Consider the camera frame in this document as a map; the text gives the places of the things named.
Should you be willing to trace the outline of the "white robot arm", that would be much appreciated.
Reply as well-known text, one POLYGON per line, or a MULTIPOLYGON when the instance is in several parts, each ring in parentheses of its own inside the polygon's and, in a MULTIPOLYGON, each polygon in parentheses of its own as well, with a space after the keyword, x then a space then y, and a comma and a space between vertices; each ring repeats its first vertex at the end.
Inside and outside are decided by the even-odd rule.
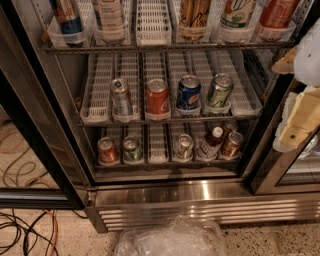
POLYGON ((306 88, 290 93, 273 141, 278 152, 290 152, 320 125, 320 19, 304 35, 300 43, 278 60, 272 71, 293 74, 306 88))

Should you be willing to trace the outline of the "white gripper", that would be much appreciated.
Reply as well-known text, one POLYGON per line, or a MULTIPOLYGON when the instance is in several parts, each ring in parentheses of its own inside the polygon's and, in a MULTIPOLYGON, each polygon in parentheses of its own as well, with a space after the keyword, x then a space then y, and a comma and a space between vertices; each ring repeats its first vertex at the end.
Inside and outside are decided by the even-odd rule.
MULTIPOLYGON (((293 74, 297 47, 276 61, 271 70, 277 74, 293 74)), ((290 152, 320 125, 320 88, 307 88, 302 93, 290 92, 273 141, 278 152, 290 152)))

